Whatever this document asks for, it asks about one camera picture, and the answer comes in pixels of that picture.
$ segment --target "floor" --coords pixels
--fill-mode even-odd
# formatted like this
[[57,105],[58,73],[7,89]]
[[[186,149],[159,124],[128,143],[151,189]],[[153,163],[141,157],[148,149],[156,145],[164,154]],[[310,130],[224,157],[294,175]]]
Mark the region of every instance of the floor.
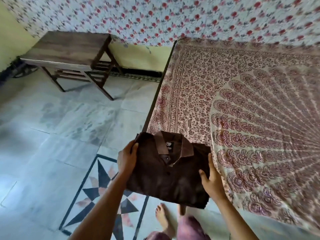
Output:
[[[105,89],[116,99],[109,101],[88,83],[59,82],[68,92],[40,71],[0,87],[0,239],[67,239],[61,230],[72,232],[99,200],[117,172],[118,151],[141,132],[158,87],[110,77]],[[112,239],[143,240],[160,230],[154,216],[159,203],[125,192],[116,221],[122,232],[114,230]],[[165,204],[176,226],[176,205]],[[260,239],[318,239],[240,212]],[[189,213],[212,239],[230,239],[213,201]]]

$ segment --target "folded shirt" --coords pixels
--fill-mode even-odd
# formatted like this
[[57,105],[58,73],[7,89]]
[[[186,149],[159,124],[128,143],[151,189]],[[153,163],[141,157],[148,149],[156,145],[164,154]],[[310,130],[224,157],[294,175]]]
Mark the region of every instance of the folded shirt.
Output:
[[142,132],[137,163],[127,189],[185,206],[204,209],[209,195],[201,184],[199,169],[209,178],[209,146],[190,143],[182,134]]

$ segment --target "hand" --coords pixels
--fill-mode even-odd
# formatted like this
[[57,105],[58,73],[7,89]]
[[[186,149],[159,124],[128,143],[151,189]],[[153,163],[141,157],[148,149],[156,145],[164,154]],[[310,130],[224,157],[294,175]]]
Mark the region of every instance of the hand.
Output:
[[137,149],[138,143],[134,144],[134,140],[132,140],[118,153],[117,164],[120,175],[128,178],[131,176],[137,161]]
[[222,179],[216,168],[214,167],[214,162],[212,161],[211,153],[208,154],[209,167],[210,167],[210,177],[207,178],[204,171],[199,170],[201,182],[204,190],[208,195],[214,200],[215,203],[221,200],[228,199],[223,188]]

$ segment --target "bedsheet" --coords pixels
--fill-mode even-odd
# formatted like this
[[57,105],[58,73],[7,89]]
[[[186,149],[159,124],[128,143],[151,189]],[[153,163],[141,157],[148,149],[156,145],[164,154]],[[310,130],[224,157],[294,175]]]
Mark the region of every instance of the bedsheet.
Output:
[[234,206],[320,232],[319,48],[182,39],[148,132],[211,146]]

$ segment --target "shirt label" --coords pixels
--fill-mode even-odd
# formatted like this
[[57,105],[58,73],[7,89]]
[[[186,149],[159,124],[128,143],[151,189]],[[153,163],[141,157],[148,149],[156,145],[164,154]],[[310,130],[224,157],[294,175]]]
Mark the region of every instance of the shirt label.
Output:
[[174,142],[173,141],[168,141],[166,143],[166,145],[167,145],[167,149],[168,149],[169,153],[172,153],[174,151]]

